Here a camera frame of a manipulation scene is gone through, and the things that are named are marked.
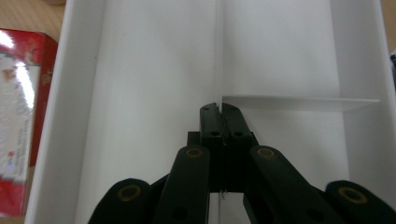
black linkage arm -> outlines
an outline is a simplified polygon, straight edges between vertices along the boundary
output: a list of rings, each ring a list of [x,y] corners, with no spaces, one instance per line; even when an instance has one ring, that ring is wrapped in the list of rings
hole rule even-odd
[[[200,109],[200,132],[169,175],[151,186],[126,179],[95,208],[90,224],[204,224],[210,192],[244,193],[251,223],[396,224],[396,213],[369,190],[336,181],[323,192],[311,186],[282,153],[260,146],[241,111],[223,104]]]

red box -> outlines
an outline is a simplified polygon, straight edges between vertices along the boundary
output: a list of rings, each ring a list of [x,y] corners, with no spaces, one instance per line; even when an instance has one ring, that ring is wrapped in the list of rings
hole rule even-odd
[[[0,217],[24,213],[58,44],[0,29]]]

red packaging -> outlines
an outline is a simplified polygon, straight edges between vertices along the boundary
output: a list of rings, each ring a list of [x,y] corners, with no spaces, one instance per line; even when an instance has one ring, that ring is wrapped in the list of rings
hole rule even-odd
[[[0,217],[24,213],[57,47],[41,33],[0,29]]]

white cardboard box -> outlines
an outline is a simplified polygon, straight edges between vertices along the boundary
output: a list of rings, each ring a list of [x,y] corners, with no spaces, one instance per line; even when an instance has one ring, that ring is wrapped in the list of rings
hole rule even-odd
[[[312,185],[396,208],[379,1],[71,0],[54,74],[27,223],[86,223],[117,181],[154,182],[220,101]],[[240,195],[213,196],[211,223],[247,222]]]

wooden surface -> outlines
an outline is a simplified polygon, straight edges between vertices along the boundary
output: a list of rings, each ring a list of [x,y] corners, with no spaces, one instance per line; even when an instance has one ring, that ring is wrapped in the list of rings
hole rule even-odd
[[[39,31],[59,41],[64,5],[52,6],[42,0],[1,0],[0,27]]]
[[[389,51],[396,49],[396,0],[382,0]],[[40,31],[59,41],[64,6],[51,6],[42,0],[1,0],[0,27]],[[23,217],[0,218],[0,224],[21,224]]]

